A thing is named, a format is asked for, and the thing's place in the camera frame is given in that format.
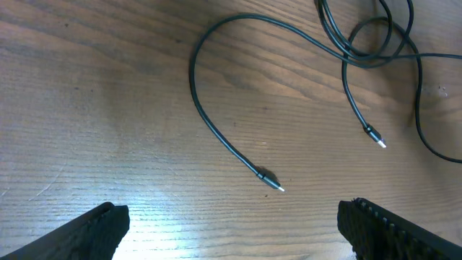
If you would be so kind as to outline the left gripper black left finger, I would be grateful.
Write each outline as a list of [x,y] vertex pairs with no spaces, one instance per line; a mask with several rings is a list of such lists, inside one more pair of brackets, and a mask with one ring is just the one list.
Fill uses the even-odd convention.
[[111,260],[129,226],[128,207],[107,201],[2,258]]

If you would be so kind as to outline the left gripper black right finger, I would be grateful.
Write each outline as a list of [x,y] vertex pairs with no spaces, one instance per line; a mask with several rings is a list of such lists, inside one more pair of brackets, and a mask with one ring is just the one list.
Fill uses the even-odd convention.
[[364,198],[340,201],[339,232],[357,259],[461,258],[461,247]]

